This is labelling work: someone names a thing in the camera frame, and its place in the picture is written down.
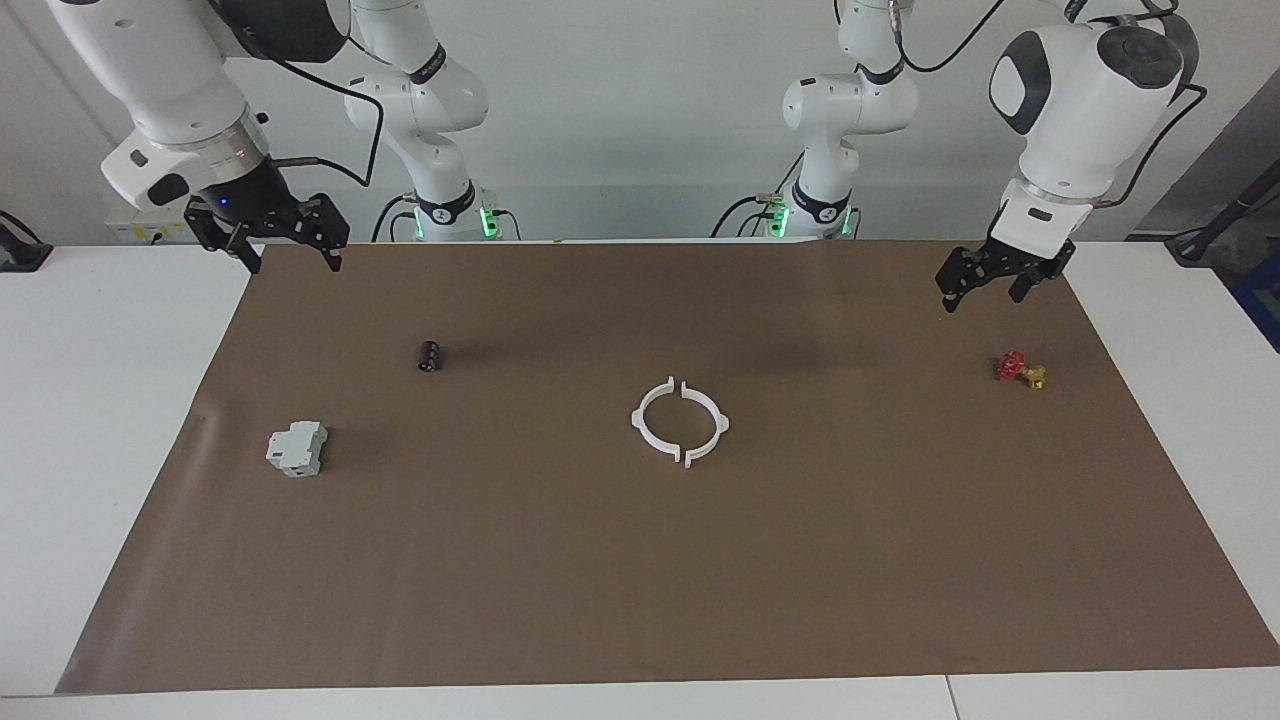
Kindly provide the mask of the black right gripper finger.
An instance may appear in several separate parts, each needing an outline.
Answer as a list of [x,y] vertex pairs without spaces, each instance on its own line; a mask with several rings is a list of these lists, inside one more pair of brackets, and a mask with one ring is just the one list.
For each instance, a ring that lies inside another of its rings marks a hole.
[[210,210],[186,210],[186,222],[198,245],[206,251],[224,252],[237,259],[250,274],[261,272],[260,254],[239,229],[227,231]]
[[330,272],[342,268],[342,251],[349,240],[349,224],[326,193],[315,193],[296,206],[294,241],[315,249]]

